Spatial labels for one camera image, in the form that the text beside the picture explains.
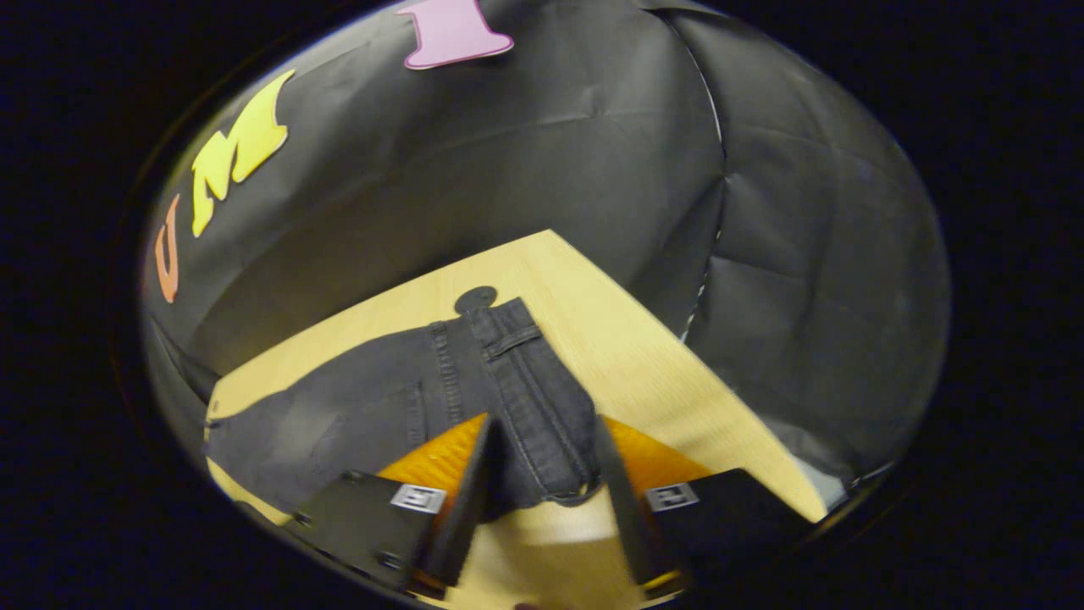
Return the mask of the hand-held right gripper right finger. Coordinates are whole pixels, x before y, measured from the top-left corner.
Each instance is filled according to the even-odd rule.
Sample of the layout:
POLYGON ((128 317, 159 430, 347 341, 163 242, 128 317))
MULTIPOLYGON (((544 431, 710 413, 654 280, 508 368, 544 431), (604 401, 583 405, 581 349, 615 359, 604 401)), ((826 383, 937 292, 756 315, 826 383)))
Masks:
POLYGON ((713 472, 605 416, 594 433, 628 570, 647 596, 736 580, 813 532, 812 521, 747 470, 713 472))

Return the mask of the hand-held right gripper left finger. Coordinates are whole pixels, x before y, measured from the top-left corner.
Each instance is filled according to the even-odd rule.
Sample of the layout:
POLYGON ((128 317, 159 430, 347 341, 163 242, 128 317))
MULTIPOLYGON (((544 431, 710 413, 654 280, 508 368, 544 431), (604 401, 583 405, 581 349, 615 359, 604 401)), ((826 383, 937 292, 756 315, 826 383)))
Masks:
POLYGON ((444 594, 483 517, 493 441, 493 421, 480 414, 379 473, 348 470, 293 512, 287 532, 384 588, 444 594))

